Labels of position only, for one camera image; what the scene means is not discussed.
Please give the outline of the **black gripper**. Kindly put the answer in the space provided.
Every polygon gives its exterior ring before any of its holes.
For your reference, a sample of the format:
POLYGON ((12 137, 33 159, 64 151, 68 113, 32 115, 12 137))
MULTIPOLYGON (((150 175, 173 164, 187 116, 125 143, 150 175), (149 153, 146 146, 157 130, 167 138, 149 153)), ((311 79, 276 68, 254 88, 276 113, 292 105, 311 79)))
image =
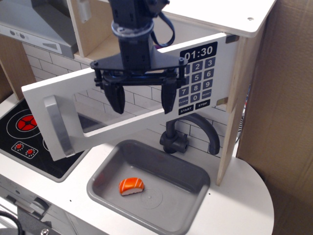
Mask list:
POLYGON ((124 113, 123 86, 161 85, 164 113, 172 111, 177 89, 186 84, 187 60, 161 53, 157 49, 172 44, 159 44, 155 34, 146 38, 120 39, 120 53, 91 62, 96 86, 104 90, 113 110, 124 113))

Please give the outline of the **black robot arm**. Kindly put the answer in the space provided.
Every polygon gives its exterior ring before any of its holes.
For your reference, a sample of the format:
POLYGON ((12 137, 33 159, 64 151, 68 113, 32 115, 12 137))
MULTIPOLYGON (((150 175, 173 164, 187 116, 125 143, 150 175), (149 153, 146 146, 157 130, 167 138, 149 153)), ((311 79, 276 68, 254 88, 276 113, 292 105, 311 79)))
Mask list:
POLYGON ((124 86, 161 86, 161 104, 167 114, 172 111, 177 89, 185 85, 187 60, 160 53, 174 40, 160 44, 154 33, 154 21, 160 17, 171 30, 173 24, 163 14, 167 0, 111 0, 112 31, 118 38, 120 53, 91 62, 95 84, 104 90, 113 110, 124 112, 124 86))

